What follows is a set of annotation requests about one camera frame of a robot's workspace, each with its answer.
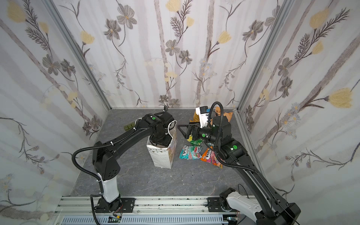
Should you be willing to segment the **green yellow candy packet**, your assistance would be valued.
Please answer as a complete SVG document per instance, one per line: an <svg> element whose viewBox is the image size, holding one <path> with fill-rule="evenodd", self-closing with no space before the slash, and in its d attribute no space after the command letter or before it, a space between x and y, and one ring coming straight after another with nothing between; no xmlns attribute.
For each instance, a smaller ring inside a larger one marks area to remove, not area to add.
<svg viewBox="0 0 360 225"><path fill-rule="evenodd" d="M191 144L191 145L196 145L199 146L202 144L202 139L194 139L192 135L189 136L189 138L187 139L187 141Z"/></svg>

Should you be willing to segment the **yellow snack packet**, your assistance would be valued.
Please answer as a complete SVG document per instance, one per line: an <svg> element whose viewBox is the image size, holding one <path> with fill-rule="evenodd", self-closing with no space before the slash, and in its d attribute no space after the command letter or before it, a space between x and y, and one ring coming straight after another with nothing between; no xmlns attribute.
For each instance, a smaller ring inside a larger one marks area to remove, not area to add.
<svg viewBox="0 0 360 225"><path fill-rule="evenodd" d="M193 119L189 120L189 122L190 123L199 123L200 122L199 115L196 112L194 112Z"/></svg>

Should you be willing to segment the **white paper bag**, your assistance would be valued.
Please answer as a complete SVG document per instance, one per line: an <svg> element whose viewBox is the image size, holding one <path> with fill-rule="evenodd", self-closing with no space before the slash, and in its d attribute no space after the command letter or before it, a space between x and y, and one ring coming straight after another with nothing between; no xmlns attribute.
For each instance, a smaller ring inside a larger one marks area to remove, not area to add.
<svg viewBox="0 0 360 225"><path fill-rule="evenodd" d="M161 145L160 143L155 144L152 140L153 137L147 138L146 147L150 153L152 161L155 167L171 169L173 164L173 158L175 154L177 137L175 126L177 121L173 120L168 123L165 128L165 138L169 138L170 142L167 146Z"/></svg>

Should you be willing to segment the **teal red candy packet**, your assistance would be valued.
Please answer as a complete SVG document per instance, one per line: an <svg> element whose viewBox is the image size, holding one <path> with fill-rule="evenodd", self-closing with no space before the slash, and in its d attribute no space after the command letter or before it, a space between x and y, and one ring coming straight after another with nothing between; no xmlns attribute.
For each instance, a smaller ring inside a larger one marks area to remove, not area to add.
<svg viewBox="0 0 360 225"><path fill-rule="evenodd" d="M187 160L195 160L195 159L200 159L201 158L201 146L196 146L196 145L192 145L192 146L188 146L185 145L183 146L179 158L180 159L187 159Z"/></svg>

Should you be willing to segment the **orange pink candy packet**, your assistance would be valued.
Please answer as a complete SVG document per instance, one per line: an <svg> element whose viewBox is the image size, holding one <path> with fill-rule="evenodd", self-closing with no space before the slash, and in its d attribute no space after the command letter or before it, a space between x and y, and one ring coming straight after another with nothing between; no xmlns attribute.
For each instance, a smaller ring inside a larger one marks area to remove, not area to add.
<svg viewBox="0 0 360 225"><path fill-rule="evenodd" d="M214 166L217 166L219 168L223 168L223 165L218 161L218 159L215 156L215 152L211 148L207 148L206 151L202 154L201 161L211 163Z"/></svg>

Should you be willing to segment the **orange snack packet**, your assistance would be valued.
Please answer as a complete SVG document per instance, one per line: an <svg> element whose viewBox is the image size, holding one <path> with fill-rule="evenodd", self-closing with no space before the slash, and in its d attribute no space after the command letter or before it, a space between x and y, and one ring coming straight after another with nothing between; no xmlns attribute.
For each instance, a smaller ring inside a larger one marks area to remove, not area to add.
<svg viewBox="0 0 360 225"><path fill-rule="evenodd" d="M217 106L217 107L215 108L215 112L216 112L216 115L217 115L217 116L220 116L220 114L221 114L220 107ZM233 112L224 112L224 113L223 113L223 116L226 117L226 119L227 119L228 122L230 122L231 119L232 119L232 117L233 117Z"/></svg>

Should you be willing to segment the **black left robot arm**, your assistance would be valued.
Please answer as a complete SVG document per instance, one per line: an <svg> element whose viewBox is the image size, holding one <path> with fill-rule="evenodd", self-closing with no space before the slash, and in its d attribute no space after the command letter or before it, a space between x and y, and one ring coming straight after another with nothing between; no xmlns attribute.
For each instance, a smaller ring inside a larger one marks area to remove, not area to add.
<svg viewBox="0 0 360 225"><path fill-rule="evenodd" d="M121 167L117 160L131 147L144 138L149 138L152 145L156 147L169 147L174 140L170 133L170 126L175 119L168 112L168 107L158 113L149 113L135 121L135 125L124 134L105 143L98 142L92 147L76 150L72 154L72 163L80 171L94 177L100 186L100 194L91 195L91 198L99 197L98 204L91 200L93 213L115 213L123 211L123 203L117 185L117 175ZM91 172L77 162L77 155L85 151L93 151L92 164L95 172Z"/></svg>

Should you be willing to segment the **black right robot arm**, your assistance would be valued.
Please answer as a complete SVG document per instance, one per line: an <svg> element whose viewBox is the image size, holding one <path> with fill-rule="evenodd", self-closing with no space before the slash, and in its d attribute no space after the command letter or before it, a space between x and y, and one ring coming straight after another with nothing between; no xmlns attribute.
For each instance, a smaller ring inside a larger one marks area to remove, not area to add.
<svg viewBox="0 0 360 225"><path fill-rule="evenodd" d="M276 191L255 166L243 145L232 137L231 124L224 116L222 104L217 101L211 107L198 107L196 114L199 121L185 125L182 135L186 139L201 139L220 164L234 169L241 176L255 196L255 200L251 200L229 188L219 196L224 210L236 210L258 225L298 224L299 206L289 203Z"/></svg>

